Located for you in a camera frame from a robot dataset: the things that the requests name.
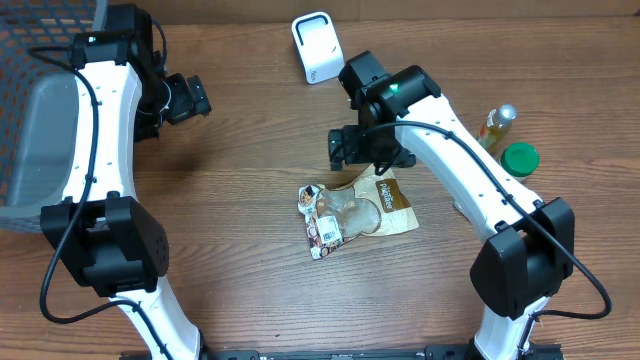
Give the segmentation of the brown white snack bag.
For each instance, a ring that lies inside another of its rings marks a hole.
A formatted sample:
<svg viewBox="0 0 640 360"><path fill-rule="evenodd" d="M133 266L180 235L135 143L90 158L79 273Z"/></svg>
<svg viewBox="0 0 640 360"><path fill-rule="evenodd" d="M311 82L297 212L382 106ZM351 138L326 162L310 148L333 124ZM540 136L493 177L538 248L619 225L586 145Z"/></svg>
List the brown white snack bag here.
<svg viewBox="0 0 640 360"><path fill-rule="evenodd" d="M392 170L377 175L370 165L347 185L328 189L329 209L345 226L350 240L365 237L385 237L415 230L419 227L414 210L399 188Z"/></svg>

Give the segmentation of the colourful snack packet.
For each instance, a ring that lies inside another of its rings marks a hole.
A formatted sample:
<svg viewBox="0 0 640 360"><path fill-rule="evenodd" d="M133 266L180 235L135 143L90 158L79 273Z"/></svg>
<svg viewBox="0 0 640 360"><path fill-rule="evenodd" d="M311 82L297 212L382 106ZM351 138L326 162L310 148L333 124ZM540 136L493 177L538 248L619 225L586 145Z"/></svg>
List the colourful snack packet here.
<svg viewBox="0 0 640 360"><path fill-rule="evenodd" d="M323 186L305 185L298 191L298 211L304 216L311 258L319 260L347 244L345 226L329 209Z"/></svg>

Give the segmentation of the clear bottle silver cap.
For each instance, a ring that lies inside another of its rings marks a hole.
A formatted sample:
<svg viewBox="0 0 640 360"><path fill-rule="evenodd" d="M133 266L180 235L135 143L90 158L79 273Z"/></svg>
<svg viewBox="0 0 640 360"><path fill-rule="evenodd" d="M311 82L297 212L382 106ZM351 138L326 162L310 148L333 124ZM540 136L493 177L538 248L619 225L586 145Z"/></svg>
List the clear bottle silver cap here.
<svg viewBox="0 0 640 360"><path fill-rule="evenodd" d="M503 104L491 110L487 115L487 119L475 135L477 142L487 152L495 152L499 143L510 131L512 123L516 118L517 110L512 104Z"/></svg>

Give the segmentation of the green lid Knorr jar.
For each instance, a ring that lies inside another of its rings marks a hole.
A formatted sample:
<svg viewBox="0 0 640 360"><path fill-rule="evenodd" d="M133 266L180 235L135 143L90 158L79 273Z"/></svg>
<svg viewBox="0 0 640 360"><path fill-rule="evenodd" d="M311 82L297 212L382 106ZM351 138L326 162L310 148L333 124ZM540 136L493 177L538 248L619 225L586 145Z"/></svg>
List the green lid Knorr jar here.
<svg viewBox="0 0 640 360"><path fill-rule="evenodd" d="M502 168L518 181L535 172L540 164L537 149L529 143L517 142L504 149L499 158Z"/></svg>

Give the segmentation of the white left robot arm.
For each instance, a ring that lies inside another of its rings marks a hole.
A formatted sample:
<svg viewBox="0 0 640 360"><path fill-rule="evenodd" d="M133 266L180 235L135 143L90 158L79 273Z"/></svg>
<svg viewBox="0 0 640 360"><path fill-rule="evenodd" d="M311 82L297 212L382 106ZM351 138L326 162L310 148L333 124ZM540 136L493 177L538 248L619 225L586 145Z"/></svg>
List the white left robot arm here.
<svg viewBox="0 0 640 360"><path fill-rule="evenodd" d="M138 202L134 145L162 126L208 115L201 80L168 74L155 47L160 24L133 4L96 5L93 26L65 48L77 86L74 153L61 201L45 206L40 227L76 283L119 308L151 359L208 359L202 331L182 310L167 277L169 243Z"/></svg>

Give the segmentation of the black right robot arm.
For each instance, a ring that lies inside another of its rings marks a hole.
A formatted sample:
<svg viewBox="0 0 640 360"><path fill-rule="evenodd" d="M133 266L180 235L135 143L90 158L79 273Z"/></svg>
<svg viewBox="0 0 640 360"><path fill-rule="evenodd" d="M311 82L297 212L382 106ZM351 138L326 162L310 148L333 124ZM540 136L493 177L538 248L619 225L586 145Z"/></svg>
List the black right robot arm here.
<svg viewBox="0 0 640 360"><path fill-rule="evenodd" d="M606 317L612 301L574 255L575 215L561 198L543 201L501 165L459 121L436 82L419 66L395 75L365 51L338 79L358 113L354 126L331 131L330 163L371 163L384 173L403 153L423 162L461 206L482 248L470 278L484 303L479 330L466 344L431 344L426 359L561 359L558 345L530 336L562 282L579 270L604 301L583 320Z"/></svg>

